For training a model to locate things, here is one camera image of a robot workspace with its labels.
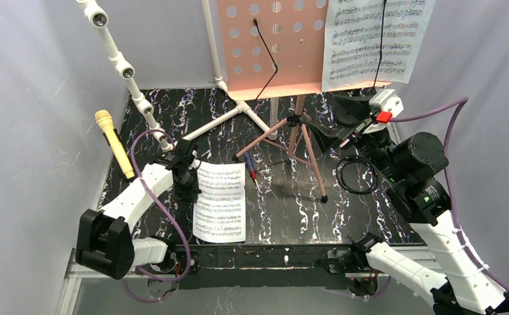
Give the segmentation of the sheet music page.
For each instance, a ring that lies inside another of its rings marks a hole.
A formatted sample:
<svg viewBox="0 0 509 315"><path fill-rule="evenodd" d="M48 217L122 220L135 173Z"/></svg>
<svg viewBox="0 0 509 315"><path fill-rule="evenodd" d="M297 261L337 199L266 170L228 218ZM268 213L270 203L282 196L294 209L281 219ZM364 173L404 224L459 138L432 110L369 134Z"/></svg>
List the sheet music page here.
<svg viewBox="0 0 509 315"><path fill-rule="evenodd" d="M209 243L246 241L245 164L202 162L197 174L192 235Z"/></svg>
<svg viewBox="0 0 509 315"><path fill-rule="evenodd" d="M408 83L434 7L428 0L329 1L322 91Z"/></svg>

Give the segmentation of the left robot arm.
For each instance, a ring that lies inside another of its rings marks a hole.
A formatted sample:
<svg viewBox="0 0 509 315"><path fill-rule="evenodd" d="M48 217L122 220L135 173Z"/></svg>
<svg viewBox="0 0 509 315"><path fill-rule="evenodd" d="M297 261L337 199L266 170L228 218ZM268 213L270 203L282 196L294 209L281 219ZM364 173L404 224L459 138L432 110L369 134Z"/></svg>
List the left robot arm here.
<svg viewBox="0 0 509 315"><path fill-rule="evenodd" d="M135 239L131 233L146 210L167 190L173 191L179 207L192 208L201 193L197 151L196 143L180 140L174 150L146 164L141 176L113 201L98 211L86 210L79 220L76 262L115 280L137 266L180 264L183 272L177 279L182 279L193 258L185 237L179 249L167 239Z"/></svg>

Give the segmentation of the pink music stand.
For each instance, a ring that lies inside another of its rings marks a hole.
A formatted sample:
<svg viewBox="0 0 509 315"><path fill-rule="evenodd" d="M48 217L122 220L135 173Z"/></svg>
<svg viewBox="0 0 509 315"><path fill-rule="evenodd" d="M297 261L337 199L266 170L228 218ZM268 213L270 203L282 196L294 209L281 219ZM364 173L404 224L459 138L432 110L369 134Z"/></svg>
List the pink music stand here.
<svg viewBox="0 0 509 315"><path fill-rule="evenodd" d="M291 130L285 148L295 156L302 139L308 151L316 143L304 111L306 95L322 92L324 26L327 1L218 1L227 94L239 103L268 98L272 106L296 96L294 112L274 118L258 142L279 129Z"/></svg>

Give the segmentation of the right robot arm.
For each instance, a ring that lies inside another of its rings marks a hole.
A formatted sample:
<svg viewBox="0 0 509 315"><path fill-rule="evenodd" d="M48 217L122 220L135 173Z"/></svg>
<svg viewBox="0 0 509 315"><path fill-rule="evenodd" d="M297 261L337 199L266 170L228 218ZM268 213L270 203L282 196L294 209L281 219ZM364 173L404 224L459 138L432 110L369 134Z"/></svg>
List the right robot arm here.
<svg viewBox="0 0 509 315"><path fill-rule="evenodd" d="M387 131L370 132L371 127L394 120L393 110L378 95L337 95L332 103L337 127L311 126L318 145L323 150L359 150L358 156L343 162L365 163L390 182L386 194L391 205L425 241L441 271L408 258L371 233L323 264L384 272L425 300L436 314L509 312L509 287L478 257L458 221L451 188L436 179L449 164L448 142L419 132L395 143Z"/></svg>

